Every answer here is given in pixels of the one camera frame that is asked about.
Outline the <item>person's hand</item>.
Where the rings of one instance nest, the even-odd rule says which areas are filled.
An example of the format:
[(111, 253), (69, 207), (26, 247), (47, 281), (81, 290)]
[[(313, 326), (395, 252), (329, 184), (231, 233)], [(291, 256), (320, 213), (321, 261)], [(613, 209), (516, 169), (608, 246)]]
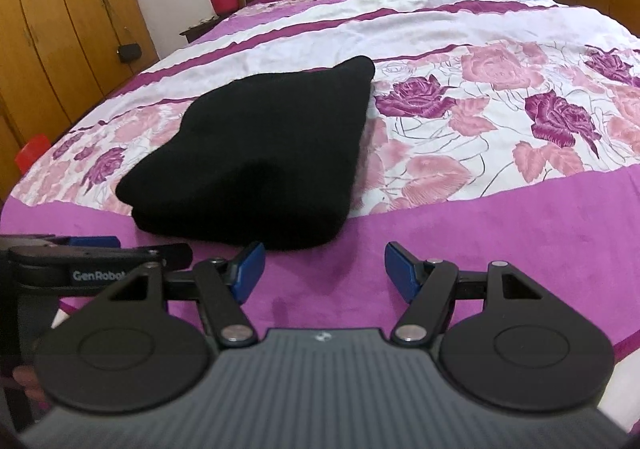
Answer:
[(33, 400), (41, 409), (50, 409), (50, 403), (41, 387), (35, 368), (32, 365), (19, 365), (12, 372), (12, 377), (24, 394)]

